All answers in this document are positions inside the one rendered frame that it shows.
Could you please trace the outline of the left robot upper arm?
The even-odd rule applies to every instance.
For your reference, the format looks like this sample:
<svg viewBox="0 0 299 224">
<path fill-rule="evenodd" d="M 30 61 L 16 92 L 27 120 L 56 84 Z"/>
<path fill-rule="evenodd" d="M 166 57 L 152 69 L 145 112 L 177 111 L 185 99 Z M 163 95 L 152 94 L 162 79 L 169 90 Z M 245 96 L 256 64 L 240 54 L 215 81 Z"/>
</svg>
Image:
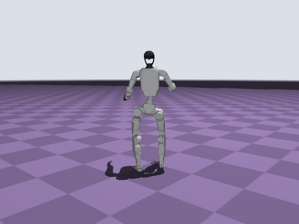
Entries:
<svg viewBox="0 0 299 224">
<path fill-rule="evenodd" d="M 129 81 L 129 85 L 128 85 L 128 88 L 127 88 L 127 93 L 129 94 L 132 94 L 133 92 L 133 87 L 137 81 L 137 78 L 140 76 L 140 70 L 135 70 L 133 73 L 132 73 L 132 76 L 131 76 L 131 79 Z"/>
</svg>

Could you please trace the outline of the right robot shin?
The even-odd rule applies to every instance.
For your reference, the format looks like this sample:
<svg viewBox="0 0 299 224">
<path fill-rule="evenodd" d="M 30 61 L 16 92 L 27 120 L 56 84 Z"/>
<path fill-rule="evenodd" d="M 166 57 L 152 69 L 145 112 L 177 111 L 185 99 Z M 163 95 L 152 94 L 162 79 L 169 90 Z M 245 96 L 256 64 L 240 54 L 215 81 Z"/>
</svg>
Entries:
<svg viewBox="0 0 299 224">
<path fill-rule="evenodd" d="M 163 143 L 158 144 L 158 153 L 159 153 L 159 159 L 160 159 L 160 167 L 164 166 L 164 156 L 165 156 L 165 136 L 163 136 Z"/>
</svg>

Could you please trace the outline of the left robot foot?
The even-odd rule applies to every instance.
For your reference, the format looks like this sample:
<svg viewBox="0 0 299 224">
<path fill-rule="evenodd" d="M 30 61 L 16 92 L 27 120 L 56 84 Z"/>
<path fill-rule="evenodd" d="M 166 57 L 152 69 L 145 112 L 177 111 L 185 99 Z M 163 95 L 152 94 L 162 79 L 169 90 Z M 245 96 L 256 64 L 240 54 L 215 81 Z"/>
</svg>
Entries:
<svg viewBox="0 0 299 224">
<path fill-rule="evenodd" d="M 137 171 L 142 171 L 142 168 L 140 168 L 140 166 L 139 168 L 136 168 L 136 165 L 133 165 L 133 168 L 136 169 Z"/>
</svg>

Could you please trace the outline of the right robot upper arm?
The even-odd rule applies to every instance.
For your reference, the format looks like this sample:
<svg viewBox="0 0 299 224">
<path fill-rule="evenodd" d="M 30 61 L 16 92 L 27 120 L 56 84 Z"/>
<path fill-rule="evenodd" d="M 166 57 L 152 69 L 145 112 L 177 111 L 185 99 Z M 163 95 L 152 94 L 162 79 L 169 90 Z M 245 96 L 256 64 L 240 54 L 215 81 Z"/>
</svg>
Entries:
<svg viewBox="0 0 299 224">
<path fill-rule="evenodd" d="M 176 88 L 174 87 L 171 78 L 165 70 L 159 70 L 160 76 L 164 77 L 164 81 L 168 84 L 168 89 L 170 91 L 174 91 Z"/>
</svg>

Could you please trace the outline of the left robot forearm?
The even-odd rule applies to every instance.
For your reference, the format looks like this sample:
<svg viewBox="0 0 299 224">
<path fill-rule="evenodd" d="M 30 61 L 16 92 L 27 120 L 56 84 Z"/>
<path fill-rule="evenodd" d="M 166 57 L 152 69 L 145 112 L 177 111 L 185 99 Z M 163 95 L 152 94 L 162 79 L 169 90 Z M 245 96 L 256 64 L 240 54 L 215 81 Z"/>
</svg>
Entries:
<svg viewBox="0 0 299 224">
<path fill-rule="evenodd" d="M 127 88 L 126 88 L 126 91 L 127 91 Z M 130 96 L 131 96 L 131 94 L 127 93 L 126 91 L 125 91 L 125 99 L 128 99 L 128 100 L 129 100 L 129 99 L 130 99 Z"/>
</svg>

